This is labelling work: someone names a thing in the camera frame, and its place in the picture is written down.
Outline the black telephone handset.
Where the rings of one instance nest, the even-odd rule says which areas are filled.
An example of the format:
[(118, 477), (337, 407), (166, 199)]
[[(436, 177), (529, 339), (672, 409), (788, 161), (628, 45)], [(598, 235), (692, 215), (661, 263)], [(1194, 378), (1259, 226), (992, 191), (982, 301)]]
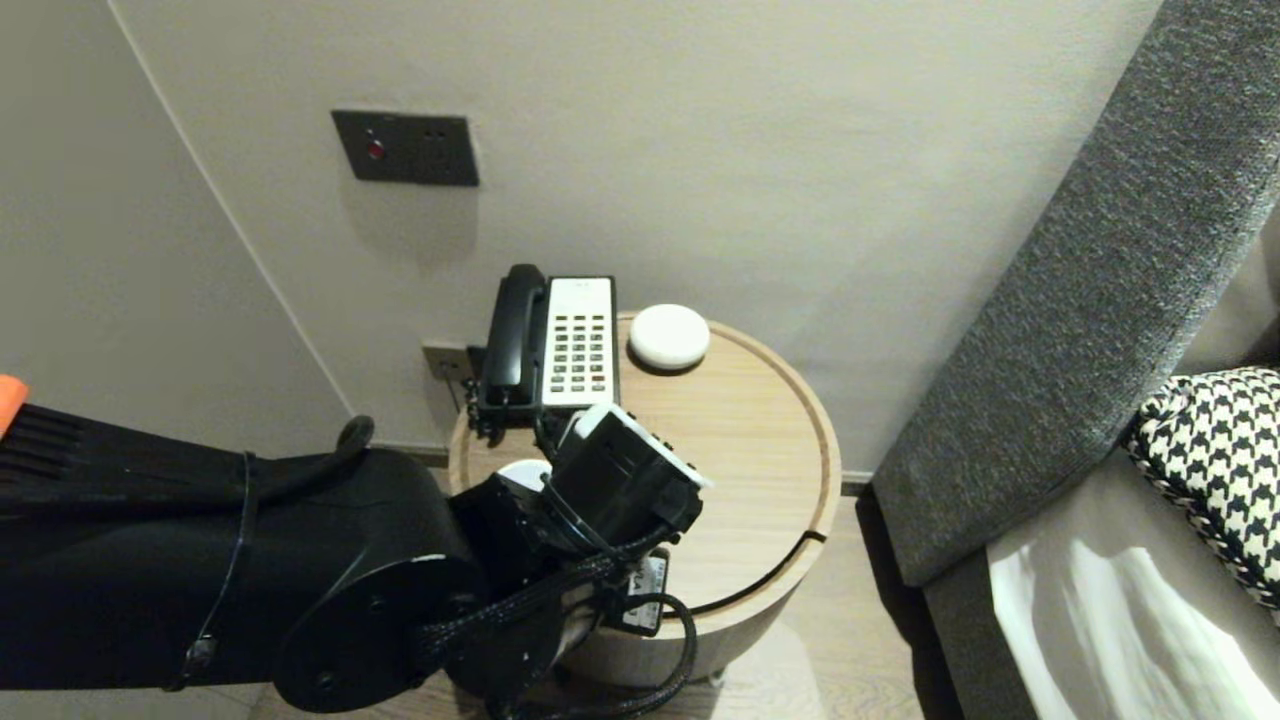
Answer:
[(547, 278), (532, 264), (513, 265), (502, 279), (483, 365), (483, 400), (493, 407), (536, 398), (545, 334)]

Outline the dark wall switch panel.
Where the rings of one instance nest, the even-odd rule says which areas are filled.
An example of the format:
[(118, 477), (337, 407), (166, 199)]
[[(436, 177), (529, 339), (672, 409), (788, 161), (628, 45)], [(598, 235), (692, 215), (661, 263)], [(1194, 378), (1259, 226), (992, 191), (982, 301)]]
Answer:
[(480, 186), (466, 117), (334, 109), (330, 118), (360, 181)]

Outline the black and white desk telephone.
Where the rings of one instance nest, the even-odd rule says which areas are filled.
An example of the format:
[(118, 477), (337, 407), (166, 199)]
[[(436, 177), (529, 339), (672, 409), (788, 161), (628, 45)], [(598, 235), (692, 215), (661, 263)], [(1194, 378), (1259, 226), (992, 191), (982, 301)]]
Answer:
[(483, 400), (485, 346), (474, 404), (477, 419), (490, 427), (530, 424), (538, 416), (575, 413), (620, 400), (620, 336), (613, 277), (544, 277), (545, 334), (536, 398), (529, 405), (508, 407), (493, 407)]

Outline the round wooden side table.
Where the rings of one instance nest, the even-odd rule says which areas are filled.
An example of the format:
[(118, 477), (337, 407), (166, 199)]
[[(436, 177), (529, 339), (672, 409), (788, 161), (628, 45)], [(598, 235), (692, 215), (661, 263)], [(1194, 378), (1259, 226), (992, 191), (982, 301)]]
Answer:
[(759, 589), (808, 532), (828, 537), (838, 443), (809, 384), (749, 334), (710, 323), (705, 357), (659, 373), (625, 348), (623, 409), (710, 480), (704, 509), (669, 547), (667, 591), (696, 612)]

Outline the white bed sheet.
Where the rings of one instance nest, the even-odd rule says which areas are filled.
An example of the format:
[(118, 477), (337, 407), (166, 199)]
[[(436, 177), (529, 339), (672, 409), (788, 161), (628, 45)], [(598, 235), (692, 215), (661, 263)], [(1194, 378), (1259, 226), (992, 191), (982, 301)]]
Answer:
[(1280, 720), (1280, 626), (1123, 451), (986, 561), (1039, 720)]

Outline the black white houndstooth pillow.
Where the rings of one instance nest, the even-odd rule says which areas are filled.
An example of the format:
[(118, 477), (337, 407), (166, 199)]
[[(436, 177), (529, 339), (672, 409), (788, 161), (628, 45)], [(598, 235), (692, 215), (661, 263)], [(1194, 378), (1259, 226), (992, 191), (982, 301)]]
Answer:
[(1174, 375), (1120, 445), (1280, 628), (1280, 366)]

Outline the beige wall data socket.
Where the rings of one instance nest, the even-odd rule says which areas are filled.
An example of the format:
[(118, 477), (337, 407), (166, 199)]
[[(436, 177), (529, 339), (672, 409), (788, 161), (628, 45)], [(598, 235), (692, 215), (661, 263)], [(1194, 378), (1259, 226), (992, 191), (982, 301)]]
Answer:
[(431, 377), (439, 382), (461, 384), (474, 378), (474, 364), (465, 345), (426, 341), (422, 356)]

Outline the white round jar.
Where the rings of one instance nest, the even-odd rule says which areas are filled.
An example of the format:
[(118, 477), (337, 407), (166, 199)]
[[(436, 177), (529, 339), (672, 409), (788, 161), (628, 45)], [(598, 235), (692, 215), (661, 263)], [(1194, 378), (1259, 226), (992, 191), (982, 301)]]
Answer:
[(529, 492), (541, 493), (552, 474), (552, 465), (543, 459), (522, 459), (508, 462), (495, 473), (498, 477), (515, 483)]

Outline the flat white round puck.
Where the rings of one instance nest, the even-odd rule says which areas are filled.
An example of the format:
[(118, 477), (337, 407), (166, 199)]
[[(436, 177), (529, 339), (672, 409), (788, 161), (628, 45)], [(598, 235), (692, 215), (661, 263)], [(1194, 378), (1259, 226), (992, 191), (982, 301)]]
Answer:
[(653, 370), (690, 370), (705, 357), (709, 347), (709, 322), (680, 304), (644, 307), (630, 324), (628, 350), (639, 363)]

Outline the grey fabric headboard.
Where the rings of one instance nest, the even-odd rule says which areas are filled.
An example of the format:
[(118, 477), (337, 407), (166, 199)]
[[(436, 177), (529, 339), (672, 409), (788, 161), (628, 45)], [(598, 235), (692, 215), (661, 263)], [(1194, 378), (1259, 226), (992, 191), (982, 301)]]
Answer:
[(873, 477), (906, 584), (931, 584), (1108, 454), (1279, 201), (1280, 0), (1164, 0)]

